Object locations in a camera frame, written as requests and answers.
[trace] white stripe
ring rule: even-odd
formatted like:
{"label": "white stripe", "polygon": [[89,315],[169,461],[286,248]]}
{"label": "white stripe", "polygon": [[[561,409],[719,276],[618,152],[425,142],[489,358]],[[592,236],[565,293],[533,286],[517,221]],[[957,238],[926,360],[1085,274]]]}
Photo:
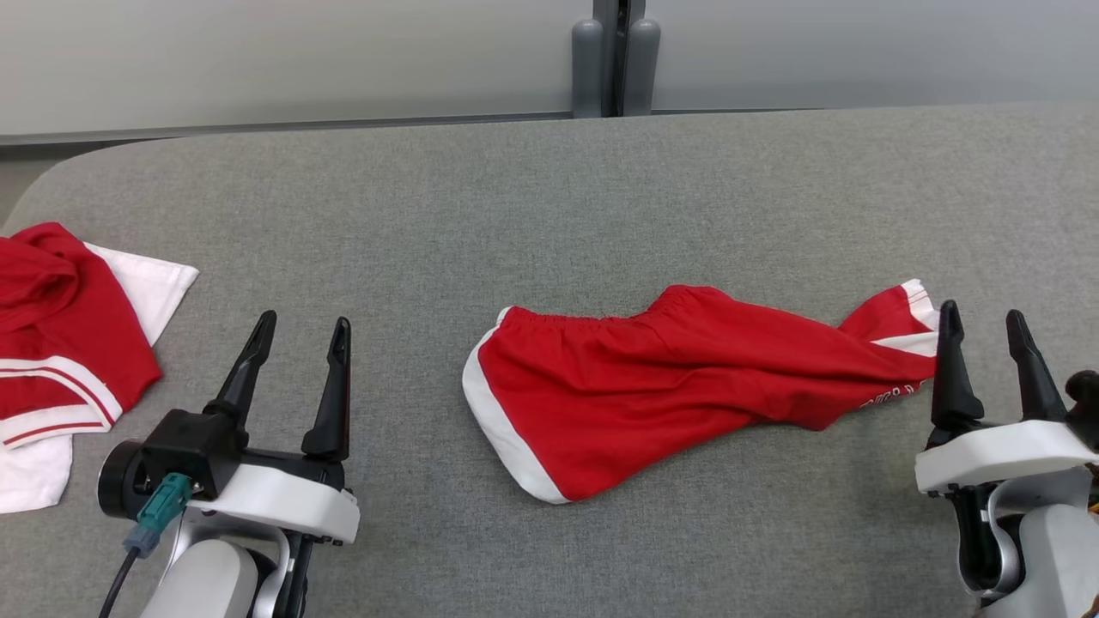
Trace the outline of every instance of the white stripe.
{"label": "white stripe", "polygon": [[879,339],[877,341],[872,341],[870,343],[877,343],[878,345],[892,347],[893,350],[900,350],[902,352],[910,352],[912,354],[919,354],[920,356],[934,358],[935,351],[939,349],[939,333],[921,332],[901,336],[887,336],[886,339]]}
{"label": "white stripe", "polygon": [[912,312],[912,317],[932,331],[937,331],[939,310],[931,302],[931,296],[923,288],[920,279],[907,280],[901,284],[901,287],[908,293],[908,310]]}
{"label": "white stripe", "polygon": [[12,437],[15,435],[22,435],[24,433],[31,431],[37,431],[46,427],[56,427],[58,424],[68,424],[71,422],[98,422],[99,427],[73,427],[68,429],[58,429],[54,431],[43,431],[41,433],[27,435],[22,440],[8,442],[3,445],[9,449],[14,449],[15,446],[20,446],[22,444],[27,444],[36,440],[43,440],[45,438],[48,438],[49,435],[57,435],[62,433],[97,433],[97,432],[110,431],[111,426],[108,424],[106,420],[103,420],[102,415],[96,411],[97,409],[98,409],[97,407],[90,404],[74,404],[71,406],[55,406],[53,408],[43,408],[41,410],[22,412],[10,419],[0,420],[0,443],[7,442],[8,440],[10,440]]}
{"label": "white stripe", "polygon": [[[101,429],[89,427],[84,428],[82,432],[108,431],[111,428],[111,422],[103,417],[103,413],[110,415],[110,418],[115,421],[122,415],[122,406],[107,388],[107,385],[99,380],[88,367],[71,358],[64,356],[51,356],[41,361],[0,358],[0,369],[15,369],[0,371],[0,379],[5,377],[42,377],[52,379],[71,390],[87,404],[86,406],[75,405],[43,408],[0,420],[0,442],[36,429],[70,422],[100,423]],[[57,369],[69,377],[46,369]],[[99,399],[102,408],[96,404],[96,399]],[[80,428],[76,428],[75,432],[81,432]],[[12,442],[7,446],[18,446],[40,440],[44,434],[31,435],[25,440]]]}
{"label": "white stripe", "polygon": [[485,342],[500,328],[500,322],[503,321],[509,309],[511,307],[500,311],[496,325],[485,333],[474,351],[469,353],[466,368],[462,372],[462,388],[466,393],[466,400],[469,401],[469,408],[474,411],[474,417],[480,424],[481,431],[488,437],[488,441],[496,449],[496,454],[500,456],[503,466],[508,468],[519,486],[541,500],[555,505],[565,504],[569,500],[560,495],[557,484],[550,478],[539,459],[534,456],[534,451],[531,451],[526,441],[515,431],[507,412],[492,395],[480,360],[477,357],[477,353],[480,352]]}
{"label": "white stripe", "polygon": [[928,295],[928,290],[923,288],[920,279],[910,279],[900,286],[908,294],[908,310],[918,322],[931,329],[931,332],[887,336],[872,343],[920,356],[934,357],[939,349],[939,311],[931,302],[931,296]]}

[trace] gray fabric surface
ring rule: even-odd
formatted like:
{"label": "gray fabric surface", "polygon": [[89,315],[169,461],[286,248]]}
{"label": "gray fabric surface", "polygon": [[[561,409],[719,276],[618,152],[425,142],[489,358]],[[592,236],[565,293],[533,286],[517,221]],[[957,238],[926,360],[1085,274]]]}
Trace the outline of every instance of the gray fabric surface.
{"label": "gray fabric surface", "polygon": [[820,433],[752,428],[555,507],[497,460],[463,362],[511,304],[624,314],[687,283],[839,323],[921,277],[958,299],[975,387],[1013,419],[1008,309],[1058,382],[1096,364],[1096,169],[1099,111],[1029,106],[221,135],[62,163],[5,232],[56,219],[202,274],[156,346],[166,377],[76,439],[62,504],[0,518],[0,615],[98,610],[129,529],[97,508],[100,462],[199,410],[267,308],[260,448],[298,446],[336,316],[355,329],[363,525],[314,552],[310,616],[967,615],[952,510],[913,481],[929,391]]}

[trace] cable connector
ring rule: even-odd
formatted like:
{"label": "cable connector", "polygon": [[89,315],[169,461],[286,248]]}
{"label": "cable connector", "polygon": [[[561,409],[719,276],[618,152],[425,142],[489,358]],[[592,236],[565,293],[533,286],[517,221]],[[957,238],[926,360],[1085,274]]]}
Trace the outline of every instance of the cable connector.
{"label": "cable connector", "polygon": [[160,533],[176,516],[184,512],[191,495],[190,478],[175,472],[165,476],[137,514],[137,526],[126,534],[122,547],[126,551],[137,550],[138,558],[148,558],[160,542]]}

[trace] red shorts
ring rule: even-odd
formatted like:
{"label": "red shorts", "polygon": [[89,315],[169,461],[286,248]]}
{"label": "red shorts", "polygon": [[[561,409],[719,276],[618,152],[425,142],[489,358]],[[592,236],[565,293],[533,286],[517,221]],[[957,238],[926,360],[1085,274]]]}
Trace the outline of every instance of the red shorts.
{"label": "red shorts", "polygon": [[632,318],[509,307],[462,382],[508,472],[560,504],[751,423],[821,430],[914,393],[934,373],[937,321],[918,279],[870,298],[839,328],[671,286]]}

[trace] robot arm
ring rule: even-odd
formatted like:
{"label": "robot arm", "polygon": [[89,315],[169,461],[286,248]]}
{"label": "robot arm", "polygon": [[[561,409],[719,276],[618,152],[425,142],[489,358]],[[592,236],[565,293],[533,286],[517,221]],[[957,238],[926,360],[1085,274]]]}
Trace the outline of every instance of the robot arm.
{"label": "robot arm", "polygon": [[1022,313],[1007,318],[1019,369],[1018,423],[985,423],[969,385],[954,301],[940,314],[934,426],[917,455],[919,489],[946,497],[958,522],[958,572],[989,618],[1090,618],[1099,596],[1099,523],[1088,514],[1099,464],[1099,375],[1057,395]]}
{"label": "robot arm", "polygon": [[[313,545],[355,541],[359,510],[344,487],[343,468],[349,451],[351,323],[336,321],[329,376],[300,454],[251,449],[244,429],[275,323],[275,312],[264,312],[201,413],[171,410],[144,442],[122,442],[103,463],[99,504],[111,517],[138,520],[166,477],[191,481],[192,496],[170,526],[168,566],[144,618],[300,618]],[[278,559],[234,539],[266,541]]]}

